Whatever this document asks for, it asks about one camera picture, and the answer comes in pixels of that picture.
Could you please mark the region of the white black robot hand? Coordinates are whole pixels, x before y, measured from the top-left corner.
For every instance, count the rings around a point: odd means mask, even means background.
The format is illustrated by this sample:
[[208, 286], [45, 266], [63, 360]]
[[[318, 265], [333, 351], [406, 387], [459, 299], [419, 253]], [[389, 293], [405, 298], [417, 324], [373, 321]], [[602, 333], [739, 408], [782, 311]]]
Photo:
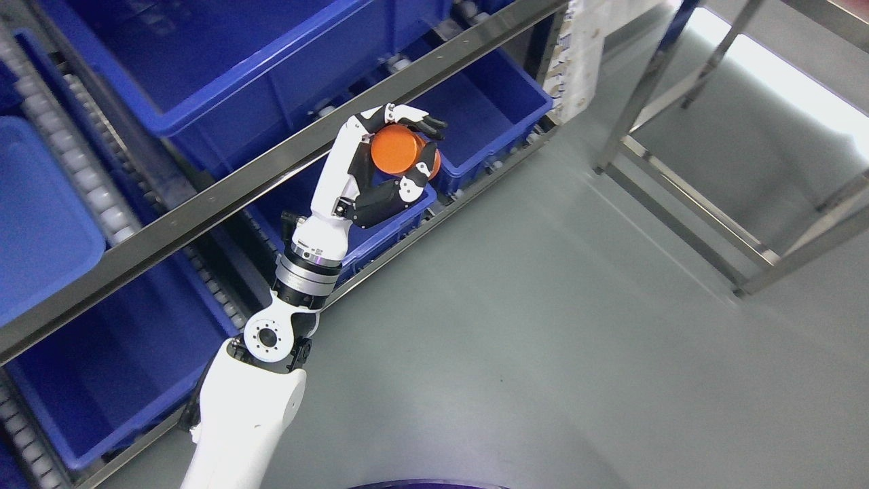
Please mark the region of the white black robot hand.
[[[373, 134], [401, 124], [428, 137], [420, 161], [403, 176], [373, 184], [375, 165], [369, 149]], [[350, 227], [369, 228], [413, 207], [435, 175], [437, 141], [448, 124], [409, 105], [385, 103], [351, 115], [339, 127], [310, 205], [310, 216], [296, 225], [285, 254], [296, 253], [318, 264], [341, 262]]]

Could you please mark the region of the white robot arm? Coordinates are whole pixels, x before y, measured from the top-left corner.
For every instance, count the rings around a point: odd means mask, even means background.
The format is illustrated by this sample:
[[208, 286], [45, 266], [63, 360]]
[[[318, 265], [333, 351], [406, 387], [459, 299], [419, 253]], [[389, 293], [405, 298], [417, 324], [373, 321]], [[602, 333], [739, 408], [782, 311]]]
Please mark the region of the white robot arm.
[[199, 395], [196, 451], [183, 488], [258, 488], [301, 405], [302, 356], [334, 291], [350, 221], [320, 213], [296, 225], [277, 257], [270, 303], [226, 340]]

